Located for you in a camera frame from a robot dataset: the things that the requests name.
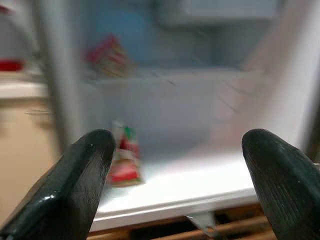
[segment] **refrigerator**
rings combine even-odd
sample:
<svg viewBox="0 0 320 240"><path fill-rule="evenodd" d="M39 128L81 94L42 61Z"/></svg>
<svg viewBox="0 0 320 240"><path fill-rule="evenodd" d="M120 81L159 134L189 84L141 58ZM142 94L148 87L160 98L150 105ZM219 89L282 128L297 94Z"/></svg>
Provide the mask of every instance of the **refrigerator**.
<svg viewBox="0 0 320 240"><path fill-rule="evenodd" d="M143 184L106 184L91 231L258 201L242 135L305 150L319 95L316 0L36 0L37 42L61 149L124 120ZM132 61L106 77L87 52L112 33Z"/></svg>

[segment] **snack bag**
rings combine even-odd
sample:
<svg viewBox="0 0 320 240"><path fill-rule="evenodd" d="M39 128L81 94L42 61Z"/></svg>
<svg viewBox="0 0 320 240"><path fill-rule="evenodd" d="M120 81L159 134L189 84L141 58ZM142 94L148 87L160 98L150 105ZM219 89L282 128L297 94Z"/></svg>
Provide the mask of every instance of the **snack bag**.
<svg viewBox="0 0 320 240"><path fill-rule="evenodd" d="M140 184L142 181L139 166L136 132L133 128L125 126L109 173L112 186L127 187Z"/></svg>
<svg viewBox="0 0 320 240"><path fill-rule="evenodd" d="M87 59L99 72L110 77L126 77L131 66L119 40L111 33L88 53Z"/></svg>

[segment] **wooden cabinet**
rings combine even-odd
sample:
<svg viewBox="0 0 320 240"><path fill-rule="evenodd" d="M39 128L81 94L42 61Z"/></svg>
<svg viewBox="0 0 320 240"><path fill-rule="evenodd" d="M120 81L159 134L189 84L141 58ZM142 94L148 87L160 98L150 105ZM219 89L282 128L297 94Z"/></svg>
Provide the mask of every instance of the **wooden cabinet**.
<svg viewBox="0 0 320 240"><path fill-rule="evenodd" d="M1 224L59 158L47 100L0 100L0 146Z"/></svg>

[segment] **red package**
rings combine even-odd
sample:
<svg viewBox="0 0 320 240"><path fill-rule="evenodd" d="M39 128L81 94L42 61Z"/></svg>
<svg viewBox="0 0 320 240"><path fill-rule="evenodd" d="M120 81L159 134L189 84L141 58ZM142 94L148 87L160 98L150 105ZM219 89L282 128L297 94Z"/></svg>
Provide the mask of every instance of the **red package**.
<svg viewBox="0 0 320 240"><path fill-rule="evenodd" d="M139 146L133 128L124 127L109 173L113 187L140 184Z"/></svg>
<svg viewBox="0 0 320 240"><path fill-rule="evenodd" d="M113 34L89 52L87 59L103 74L113 77L125 77L129 71L130 61L119 40Z"/></svg>

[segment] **countertop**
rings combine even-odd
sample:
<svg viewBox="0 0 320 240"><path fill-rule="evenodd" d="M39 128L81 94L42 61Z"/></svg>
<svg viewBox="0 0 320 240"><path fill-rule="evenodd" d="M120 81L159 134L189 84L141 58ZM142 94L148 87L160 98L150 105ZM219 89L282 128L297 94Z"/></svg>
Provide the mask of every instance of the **countertop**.
<svg viewBox="0 0 320 240"><path fill-rule="evenodd" d="M47 85L31 82L30 77L23 73L0 73L0 100L46 98Z"/></svg>

